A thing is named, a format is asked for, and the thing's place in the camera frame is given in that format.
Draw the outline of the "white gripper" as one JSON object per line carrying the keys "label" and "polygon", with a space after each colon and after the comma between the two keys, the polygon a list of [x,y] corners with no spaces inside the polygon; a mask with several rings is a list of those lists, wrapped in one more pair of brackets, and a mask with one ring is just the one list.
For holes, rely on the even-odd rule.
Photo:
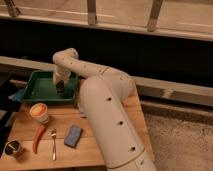
{"label": "white gripper", "polygon": [[53,70],[53,85],[55,88],[58,87],[58,83],[60,81],[64,82],[64,87],[67,88],[69,87],[69,82],[71,79],[70,78],[71,72],[63,67],[60,66],[55,66]]}

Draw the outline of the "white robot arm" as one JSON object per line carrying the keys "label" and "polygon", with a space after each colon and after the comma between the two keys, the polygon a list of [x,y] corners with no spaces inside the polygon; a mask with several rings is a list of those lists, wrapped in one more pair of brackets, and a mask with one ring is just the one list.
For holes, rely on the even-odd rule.
{"label": "white robot arm", "polygon": [[73,48],[53,55],[53,82],[61,88],[71,73],[82,76],[80,106],[108,171],[157,171],[122,101],[134,89],[131,77],[113,67],[82,61]]}

